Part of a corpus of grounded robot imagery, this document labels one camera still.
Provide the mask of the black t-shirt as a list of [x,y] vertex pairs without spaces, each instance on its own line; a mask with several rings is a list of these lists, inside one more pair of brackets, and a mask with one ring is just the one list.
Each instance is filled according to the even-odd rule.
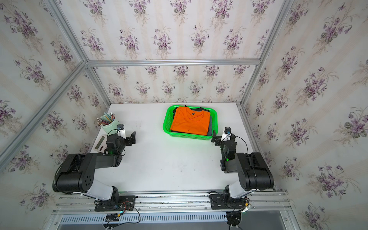
[[[176,110],[179,108],[179,106],[178,107],[176,107],[172,112],[173,112],[173,114],[175,114],[176,113]],[[208,110],[208,109],[205,109],[205,108],[202,108],[202,107],[196,107],[196,108],[190,108],[192,111],[197,111],[197,112],[200,112],[200,111],[206,111],[206,112],[209,112],[210,113],[210,111]]]

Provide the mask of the green plastic basket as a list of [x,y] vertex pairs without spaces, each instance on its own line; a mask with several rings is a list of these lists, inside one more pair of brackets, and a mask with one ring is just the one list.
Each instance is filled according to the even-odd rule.
[[218,132],[218,114],[212,108],[210,111],[192,111],[195,106],[173,105],[167,109],[163,130],[172,137],[197,140],[209,140],[213,131]]

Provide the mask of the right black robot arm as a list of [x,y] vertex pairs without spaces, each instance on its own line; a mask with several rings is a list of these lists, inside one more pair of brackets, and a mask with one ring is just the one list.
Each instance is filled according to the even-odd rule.
[[224,173],[237,174],[238,180],[226,185],[223,195],[225,201],[244,198],[256,190],[267,190],[274,187],[274,177],[259,152],[237,152],[237,136],[225,128],[222,136],[213,131],[211,142],[220,147],[220,169]]

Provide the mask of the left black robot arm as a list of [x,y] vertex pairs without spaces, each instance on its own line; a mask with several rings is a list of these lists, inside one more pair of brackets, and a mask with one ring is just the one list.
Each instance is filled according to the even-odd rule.
[[118,167],[126,154],[125,147],[136,144],[136,132],[126,138],[110,133],[106,144],[104,152],[69,154],[54,175],[53,191],[79,193],[99,201],[118,203],[117,188],[95,179],[95,170]]

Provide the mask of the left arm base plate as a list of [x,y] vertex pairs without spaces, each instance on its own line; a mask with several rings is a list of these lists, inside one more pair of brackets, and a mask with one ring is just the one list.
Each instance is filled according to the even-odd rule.
[[135,206],[136,196],[134,195],[123,195],[120,196],[118,201],[95,201],[95,212],[121,212],[121,211],[132,211]]

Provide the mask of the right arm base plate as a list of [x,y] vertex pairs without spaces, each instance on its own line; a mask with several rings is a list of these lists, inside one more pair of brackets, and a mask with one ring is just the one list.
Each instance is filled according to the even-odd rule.
[[210,200],[210,206],[212,210],[220,209],[234,209],[243,210],[250,205],[250,201],[247,197],[231,198],[228,194],[220,194],[215,191],[208,193]]

